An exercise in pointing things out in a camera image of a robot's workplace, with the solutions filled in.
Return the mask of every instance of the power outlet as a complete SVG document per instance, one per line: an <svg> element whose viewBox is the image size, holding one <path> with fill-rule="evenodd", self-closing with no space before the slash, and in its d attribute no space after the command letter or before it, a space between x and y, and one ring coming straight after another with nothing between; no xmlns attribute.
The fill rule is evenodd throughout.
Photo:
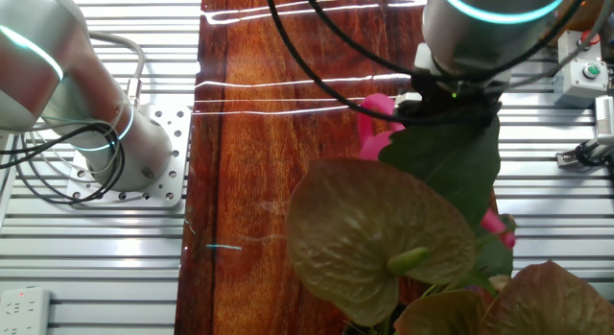
<svg viewBox="0 0 614 335"><path fill-rule="evenodd" d="M0 335L46 335L49 291L40 287L6 291L0 297Z"/></svg>

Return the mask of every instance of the brown leaf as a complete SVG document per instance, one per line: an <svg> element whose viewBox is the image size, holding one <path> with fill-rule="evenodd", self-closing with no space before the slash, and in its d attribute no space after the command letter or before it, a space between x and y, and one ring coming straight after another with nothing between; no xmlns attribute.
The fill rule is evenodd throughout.
<svg viewBox="0 0 614 335"><path fill-rule="evenodd" d="M453 291L414 301L394 324L399 335L477 335L486 312L471 291Z"/></svg>
<svg viewBox="0 0 614 335"><path fill-rule="evenodd" d="M288 249L303 284L355 323L371 326L398 302L387 262L424 247L407 276L447 283L475 263L476 241L459 212L426 184L377 161L322 159L296 187Z"/></svg>
<svg viewBox="0 0 614 335"><path fill-rule="evenodd" d="M608 335L610 303L554 262L523 269L480 324L480 335Z"/></svg>

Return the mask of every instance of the green leaf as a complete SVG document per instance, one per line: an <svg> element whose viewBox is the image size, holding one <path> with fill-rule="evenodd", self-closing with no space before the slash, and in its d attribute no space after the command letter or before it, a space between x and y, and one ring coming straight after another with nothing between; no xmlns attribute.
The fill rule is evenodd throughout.
<svg viewBox="0 0 614 335"><path fill-rule="evenodd" d="M474 124L412 127L390 136L379 160L407 172L448 200L475 231L499 173L499 118Z"/></svg>
<svg viewBox="0 0 614 335"><path fill-rule="evenodd" d="M612 306L553 262L510 281L480 323L480 335L609 335Z"/></svg>
<svg viewBox="0 0 614 335"><path fill-rule="evenodd" d="M492 287L488 276L478 268L473 268L467 275L461 277L455 285L461 288L469 285L479 286L484 288L492 297L497 297L497 291Z"/></svg>
<svg viewBox="0 0 614 335"><path fill-rule="evenodd" d="M364 326L381 322L397 305L391 258L428 251L405 275L442 284L465 275L477 255L471 229L449 202L377 161L311 161L292 195L286 230L303 284Z"/></svg>
<svg viewBox="0 0 614 335"><path fill-rule="evenodd" d="M399 335L477 335L485 311L471 291L446 292L411 303L394 328Z"/></svg>
<svg viewBox="0 0 614 335"><path fill-rule="evenodd" d="M513 218L507 214L500 215L499 218L506 225L507 230L514 231L516 224ZM480 253L476 260L476 267L486 277L496 275L511 276L513 268L513 251L499 240L498 235L489 233L484 228L477 230L478 241L483 242L479 246Z"/></svg>

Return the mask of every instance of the robotic arm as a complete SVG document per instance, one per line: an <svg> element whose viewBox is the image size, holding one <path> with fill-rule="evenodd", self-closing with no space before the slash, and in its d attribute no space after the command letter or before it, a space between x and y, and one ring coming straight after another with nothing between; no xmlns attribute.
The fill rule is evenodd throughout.
<svg viewBox="0 0 614 335"><path fill-rule="evenodd" d="M0 0L0 70L0 130L23 132L41 116L50 125L70 120L114 123L126 164L113 190L138 190L165 170L171 157L167 133L139 112L106 71L72 0ZM132 90L140 86L136 81L130 80ZM81 126L54 131L64 135ZM81 133L68 142L85 156L93 173L113 158L100 134ZM96 175L110 177L110 171Z"/></svg>
<svg viewBox="0 0 614 335"><path fill-rule="evenodd" d="M493 69L529 50L562 2L428 0L422 29L426 45L416 63L453 75Z"/></svg>

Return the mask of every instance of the wooden board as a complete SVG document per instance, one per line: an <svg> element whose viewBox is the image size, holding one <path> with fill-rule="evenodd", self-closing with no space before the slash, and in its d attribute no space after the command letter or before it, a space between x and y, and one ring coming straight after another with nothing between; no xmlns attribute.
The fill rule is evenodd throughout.
<svg viewBox="0 0 614 335"><path fill-rule="evenodd" d="M343 45L305 0L276 1L298 50L346 97L409 86ZM321 4L351 37L411 67L420 2ZM287 260L284 212L309 159L359 153L356 115L308 81L266 0L202 0L202 10L176 334L341 334L343 314L306 291ZM424 289L403 285L406 301Z"/></svg>

